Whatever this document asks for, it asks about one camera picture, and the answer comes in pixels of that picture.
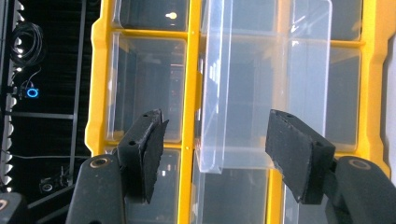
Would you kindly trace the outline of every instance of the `yellow plastic frame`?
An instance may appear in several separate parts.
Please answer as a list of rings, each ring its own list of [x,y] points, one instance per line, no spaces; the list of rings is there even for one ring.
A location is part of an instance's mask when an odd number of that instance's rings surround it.
[[[102,1],[100,19],[92,27],[92,81],[89,120],[85,143],[93,156],[103,154],[105,146],[117,142],[105,141],[106,82],[108,79],[109,47],[111,33],[122,32],[129,36],[173,37],[187,41],[186,79],[184,93],[183,126],[181,143],[165,144],[181,151],[180,184],[177,223],[190,223],[191,173],[193,158],[194,113],[200,106],[201,75],[197,73],[201,0],[190,0],[187,32],[128,30],[111,27],[113,1]],[[396,1],[363,1],[362,32],[360,41],[332,40],[332,46],[361,50],[361,86],[359,104],[359,128],[357,150],[353,153],[336,153],[336,157],[353,155],[378,164],[389,175],[383,160],[380,139],[380,108],[382,88],[382,64],[387,56],[388,39],[396,28]],[[269,171],[266,223],[282,221],[282,176]]]

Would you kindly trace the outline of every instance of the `plastic drawer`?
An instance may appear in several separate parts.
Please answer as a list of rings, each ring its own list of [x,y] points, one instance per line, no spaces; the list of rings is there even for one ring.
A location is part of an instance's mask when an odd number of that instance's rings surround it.
[[[272,167],[264,152],[271,108],[324,133],[331,10],[327,1],[205,3],[201,172]]]
[[[160,108],[169,119],[166,142],[179,142],[186,43],[179,39],[113,35],[108,81],[108,140],[120,140],[141,114]]]

